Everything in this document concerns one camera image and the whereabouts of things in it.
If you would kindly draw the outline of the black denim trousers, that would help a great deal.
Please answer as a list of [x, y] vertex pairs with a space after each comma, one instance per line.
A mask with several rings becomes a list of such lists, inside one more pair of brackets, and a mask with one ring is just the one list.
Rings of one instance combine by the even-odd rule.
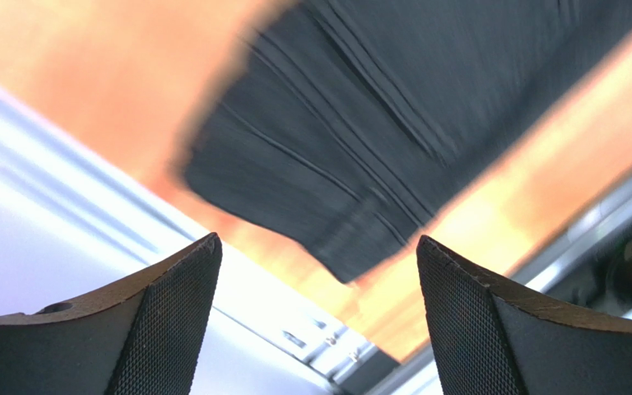
[[632, 1], [299, 2], [252, 44], [185, 182], [354, 281], [631, 30]]

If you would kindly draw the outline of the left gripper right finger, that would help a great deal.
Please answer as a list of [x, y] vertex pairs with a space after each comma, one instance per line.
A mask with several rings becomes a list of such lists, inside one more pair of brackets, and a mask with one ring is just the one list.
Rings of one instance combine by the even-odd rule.
[[543, 295], [422, 236], [425, 317], [446, 394], [632, 394], [632, 320]]

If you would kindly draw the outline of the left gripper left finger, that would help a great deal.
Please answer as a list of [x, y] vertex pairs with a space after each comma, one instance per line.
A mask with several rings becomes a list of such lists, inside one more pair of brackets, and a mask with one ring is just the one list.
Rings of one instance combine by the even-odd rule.
[[187, 394], [222, 260], [209, 234], [35, 314], [0, 316], [0, 394]]

